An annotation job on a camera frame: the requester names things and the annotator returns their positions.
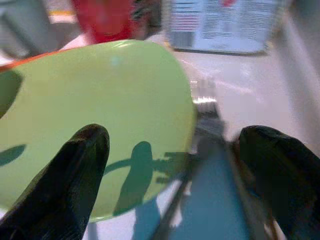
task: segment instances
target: white surface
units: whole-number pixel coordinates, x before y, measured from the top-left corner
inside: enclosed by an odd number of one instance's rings
[[[54,19],[70,21],[66,17]],[[245,126],[267,125],[300,139],[320,155],[320,78],[292,20],[288,18],[284,25],[284,31],[275,38],[273,47],[266,55],[231,56],[190,52],[174,52],[174,55],[197,68],[203,75],[210,76],[209,79],[215,83],[212,97],[216,98],[221,116],[227,123],[227,140],[233,139]],[[163,44],[164,39],[158,34],[149,41]],[[80,35],[65,48],[85,44],[84,37]],[[6,57],[0,58],[0,64],[9,61]],[[84,239],[148,239],[176,185],[177,182],[174,182],[159,194],[156,201],[119,217],[89,224]],[[203,217],[208,221],[216,219],[210,211],[208,216]]]

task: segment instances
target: green plate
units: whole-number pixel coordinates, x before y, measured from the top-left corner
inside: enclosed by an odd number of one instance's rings
[[[77,130],[97,123],[109,131],[110,155],[90,220],[124,213],[184,168],[195,119],[183,70],[155,43],[91,45],[8,69],[0,73],[0,208]]]

